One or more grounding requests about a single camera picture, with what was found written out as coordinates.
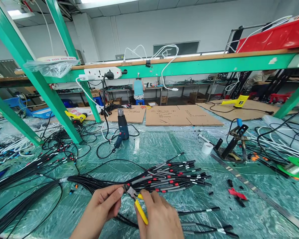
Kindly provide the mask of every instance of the green spool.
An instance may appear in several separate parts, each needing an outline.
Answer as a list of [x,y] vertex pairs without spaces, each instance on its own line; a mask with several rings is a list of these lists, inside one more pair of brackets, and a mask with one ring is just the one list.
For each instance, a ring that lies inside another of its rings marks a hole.
[[296,158],[296,157],[288,157],[288,160],[290,161],[290,164],[293,164],[293,165],[286,165],[286,166],[283,166],[281,164],[278,164],[277,167],[283,171],[285,174],[291,176],[291,177],[295,177],[295,178],[299,178],[299,173],[296,173],[296,174],[292,174],[291,172],[287,171],[287,169],[285,168],[294,168],[296,169],[296,167],[299,167],[299,158]]

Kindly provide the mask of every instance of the roll of tape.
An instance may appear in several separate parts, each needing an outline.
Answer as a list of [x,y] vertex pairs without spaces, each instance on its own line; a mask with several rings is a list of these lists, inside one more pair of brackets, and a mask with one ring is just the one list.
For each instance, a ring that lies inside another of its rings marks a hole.
[[214,146],[211,143],[204,143],[202,147],[203,154],[210,154],[213,151]]

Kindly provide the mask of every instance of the yellow pliers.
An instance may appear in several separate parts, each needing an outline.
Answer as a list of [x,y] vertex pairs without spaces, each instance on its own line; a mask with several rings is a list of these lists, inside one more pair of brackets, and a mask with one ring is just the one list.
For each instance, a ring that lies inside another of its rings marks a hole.
[[124,190],[126,191],[126,193],[131,197],[133,198],[134,202],[135,202],[135,205],[136,205],[136,208],[138,210],[138,212],[140,213],[144,223],[146,225],[148,225],[149,221],[139,203],[139,201],[137,200],[137,198],[139,199],[142,199],[143,200],[143,196],[142,194],[138,194],[131,186],[129,186],[128,184],[124,184]]

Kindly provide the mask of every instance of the ceiling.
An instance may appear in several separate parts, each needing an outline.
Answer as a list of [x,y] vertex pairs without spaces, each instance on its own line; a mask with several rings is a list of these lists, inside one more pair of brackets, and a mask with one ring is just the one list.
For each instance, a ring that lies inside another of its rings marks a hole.
[[81,11],[95,18],[229,1],[236,0],[138,0],[99,8],[84,9]]
[[[161,9],[168,8],[179,8],[186,6],[194,6],[194,5],[202,5],[208,3],[218,3],[218,2],[228,2],[228,1],[236,1],[236,0],[138,0],[133,2],[127,2],[122,4],[115,4],[111,6],[104,6],[99,8],[90,8],[79,10],[75,7],[76,3],[80,3],[80,0],[58,0],[59,2],[65,2],[67,4],[62,4],[64,8],[66,8],[72,14],[77,14],[79,12],[86,12],[89,14],[91,18],[96,17],[105,17],[105,16],[115,16],[121,14],[128,13],[138,13],[138,12],[146,12],[146,11],[156,11]],[[20,5],[19,0],[2,0],[5,5],[7,11],[10,10],[20,10],[25,9],[27,12],[29,10]],[[45,4],[45,0],[37,0],[38,5],[40,6],[44,16],[46,17],[47,23],[52,24],[53,19],[49,12],[47,5]],[[34,16],[24,19],[14,20],[17,27],[29,27],[35,25],[43,25],[45,24],[44,18],[42,16],[37,5],[29,4],[30,8],[33,10]],[[69,19],[63,17],[64,21],[70,21]]]

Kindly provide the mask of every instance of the person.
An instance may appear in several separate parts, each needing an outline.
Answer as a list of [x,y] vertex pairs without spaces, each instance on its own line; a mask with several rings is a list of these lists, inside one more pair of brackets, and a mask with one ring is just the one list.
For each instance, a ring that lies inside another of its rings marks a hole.
[[257,101],[268,89],[270,82],[266,82],[266,80],[275,71],[276,70],[263,70],[247,80],[247,86],[252,86],[251,92],[257,92],[256,97],[253,99],[254,101]]
[[[70,239],[98,239],[104,224],[117,216],[121,207],[123,185],[112,185],[94,192],[80,222]],[[184,239],[178,213],[163,197],[154,191],[142,189],[147,209],[148,225],[135,208],[141,239]]]
[[145,86],[143,80],[141,78],[136,78],[136,80],[133,82],[134,99],[143,100],[144,90]]

